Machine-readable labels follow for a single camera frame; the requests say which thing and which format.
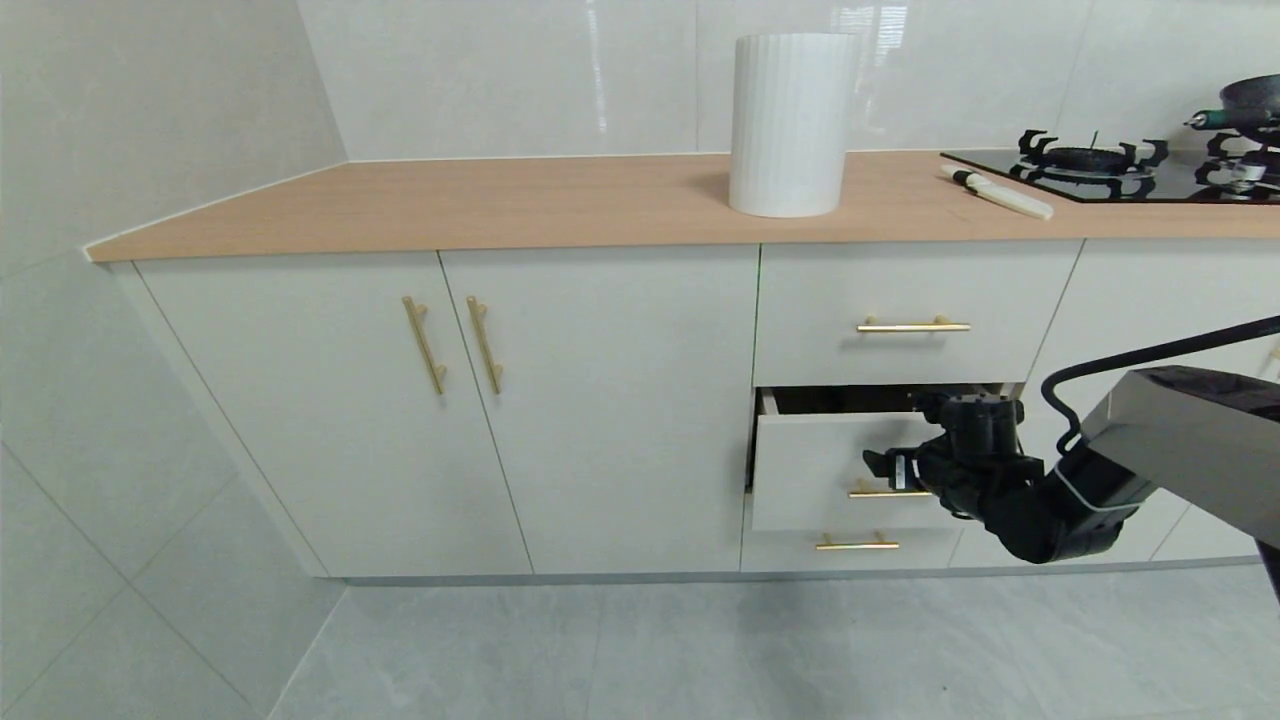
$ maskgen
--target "white cylindrical container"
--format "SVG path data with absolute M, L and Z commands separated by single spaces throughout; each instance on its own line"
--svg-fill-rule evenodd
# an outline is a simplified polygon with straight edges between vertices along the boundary
M 856 67 L 854 35 L 739 38 L 730 206 L 803 218 L 840 205 Z

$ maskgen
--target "gas stove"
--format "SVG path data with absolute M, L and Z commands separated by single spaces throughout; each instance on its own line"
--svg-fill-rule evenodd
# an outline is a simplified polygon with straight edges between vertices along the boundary
M 1260 149 L 1234 132 L 1217 133 L 1202 150 L 1174 152 L 1164 140 L 1115 149 L 1056 141 L 1029 129 L 1018 150 L 942 155 L 1078 202 L 1280 204 L 1280 149 Z

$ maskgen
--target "white cabinet door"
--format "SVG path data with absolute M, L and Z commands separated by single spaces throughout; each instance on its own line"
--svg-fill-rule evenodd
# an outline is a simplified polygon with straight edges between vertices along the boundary
M 1078 240 L 765 245 L 755 384 L 1023 382 L 1079 251 Z M 922 331 L 940 316 L 968 329 L 867 327 Z
M 1066 421 L 1042 400 L 1039 386 L 1061 368 L 1245 323 L 1280 313 L 1280 246 L 1258 240 L 1098 240 L 1088 241 L 1071 273 L 1036 359 L 1023 400 L 1029 421 L 1037 419 L 1038 445 L 1047 461 L 1056 460 L 1052 439 Z M 1183 364 L 1244 375 L 1275 372 L 1270 352 L 1280 338 L 1260 338 L 1157 364 Z M 1057 395 L 1084 418 L 1111 389 L 1124 370 L 1088 375 L 1059 386 Z M 1073 562 L 1128 562 L 1152 557 L 1178 523 L 1187 502 L 1157 491 L 1125 523 L 1116 546 Z M 1225 524 L 1206 521 L 1206 546 L 1217 547 L 1234 533 Z M 989 538 L 966 530 L 954 564 L 989 564 L 982 552 Z
M 435 254 L 138 266 L 332 575 L 530 573 Z
M 758 247 L 442 258 L 534 571 L 736 570 Z

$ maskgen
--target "cabinet door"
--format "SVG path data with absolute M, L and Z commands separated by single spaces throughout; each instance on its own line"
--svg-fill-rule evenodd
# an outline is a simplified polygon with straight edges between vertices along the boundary
M 140 268 L 332 575 L 530 571 L 435 254 Z M 402 296 L 428 306 L 444 395 Z
M 534 571 L 736 570 L 758 247 L 442 258 Z
M 1061 368 L 1178 340 L 1226 325 L 1280 313 L 1280 246 L 1257 240 L 1100 240 L 1088 241 L 1071 273 L 1062 302 L 1053 316 L 1023 400 L 1028 423 L 1034 419 L 1041 457 L 1056 460 L 1053 443 L 1066 421 L 1042 400 L 1039 386 Z M 1261 375 L 1277 338 L 1198 352 L 1156 364 L 1183 364 Z M 1057 395 L 1088 415 L 1124 370 L 1087 375 L 1062 383 Z M 1101 555 L 1071 562 L 1128 562 L 1149 560 L 1187 510 L 1187 502 L 1157 491 L 1125 523 L 1116 546 Z M 1207 519 L 1201 524 L 1204 547 L 1217 547 L 1213 537 L 1230 538 L 1235 530 Z M 993 551 L 980 551 L 991 538 L 966 530 L 954 564 L 988 564 Z

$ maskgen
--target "gold handle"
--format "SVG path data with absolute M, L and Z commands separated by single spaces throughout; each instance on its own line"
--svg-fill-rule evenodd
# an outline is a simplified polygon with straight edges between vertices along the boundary
M 476 341 L 480 342 L 480 355 L 484 356 L 484 364 L 489 369 L 489 384 L 493 386 L 493 393 L 502 393 L 502 365 L 493 361 L 493 350 L 489 350 L 489 333 L 484 331 L 484 316 L 489 311 L 489 306 L 481 305 L 476 301 L 476 296 L 467 297 L 467 309 L 471 310 L 471 327 L 476 329 Z
M 854 500 L 861 500 L 864 497 L 924 497 L 933 495 L 932 492 L 928 491 L 893 492 L 893 491 L 876 489 L 872 487 L 870 482 L 867 480 L 867 478 L 858 478 L 855 484 L 858 486 L 858 489 L 849 491 L 849 497 Z
M 884 539 L 884 534 L 876 530 L 876 542 L 835 542 L 831 534 L 823 533 L 822 542 L 813 546 L 814 550 L 897 550 L 896 542 Z
M 401 297 L 404 302 L 404 313 L 408 314 L 408 324 L 413 328 L 413 337 L 417 338 L 417 350 L 422 354 L 422 361 L 426 363 L 426 372 L 431 375 L 431 384 L 435 386 L 435 395 L 444 395 L 444 372 L 448 370 L 444 365 L 436 365 L 435 357 L 431 355 L 431 346 L 426 342 L 426 333 L 422 331 L 422 318 L 426 316 L 426 305 L 417 305 L 410 296 Z
M 952 323 L 946 315 L 933 318 L 932 323 L 906 323 L 901 325 L 881 325 L 874 315 L 867 316 L 867 323 L 858 325 L 860 333 L 966 333 L 969 323 Z

